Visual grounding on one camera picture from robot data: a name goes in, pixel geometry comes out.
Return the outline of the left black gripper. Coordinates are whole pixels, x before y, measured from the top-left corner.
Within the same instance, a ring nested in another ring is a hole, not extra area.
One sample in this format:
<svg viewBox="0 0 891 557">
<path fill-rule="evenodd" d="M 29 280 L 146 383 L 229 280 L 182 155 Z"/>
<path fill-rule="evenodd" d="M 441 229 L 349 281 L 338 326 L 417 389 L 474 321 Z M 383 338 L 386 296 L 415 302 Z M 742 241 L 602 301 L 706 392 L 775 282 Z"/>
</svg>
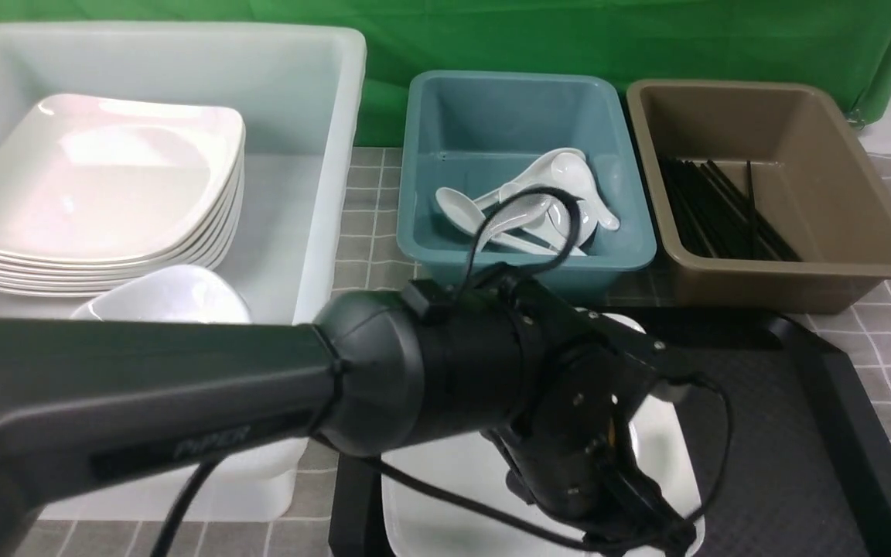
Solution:
<svg viewBox="0 0 891 557">
<path fill-rule="evenodd" d="M 509 421 L 485 437 L 529 503 L 582 536 L 559 535 L 492 508 L 485 508 L 486 518 L 604 556 L 644 546 L 685 555 L 706 507 L 680 514 L 666 501 L 640 469 L 630 421 L 651 396 L 703 388 L 704 378 L 654 337 L 569 306 L 533 315 L 505 310 L 491 333 L 492 370 L 517 374 L 519 384 Z"/>
</svg>

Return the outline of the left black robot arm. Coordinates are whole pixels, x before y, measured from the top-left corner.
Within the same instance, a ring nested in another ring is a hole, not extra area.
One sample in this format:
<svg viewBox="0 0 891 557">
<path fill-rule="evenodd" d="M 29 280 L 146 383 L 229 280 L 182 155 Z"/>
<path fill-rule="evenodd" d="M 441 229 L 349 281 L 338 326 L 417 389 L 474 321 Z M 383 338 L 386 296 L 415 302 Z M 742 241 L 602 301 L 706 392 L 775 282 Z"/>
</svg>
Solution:
<svg viewBox="0 0 891 557">
<path fill-rule="evenodd" d="M 457 289 L 357 290 L 310 324 L 0 320 L 0 556 L 56 501 L 292 438 L 567 548 L 682 556 L 682 516 L 641 471 L 630 421 L 696 384 L 660 341 L 497 264 Z M 481 432 L 555 535 L 381 461 Z"/>
</svg>

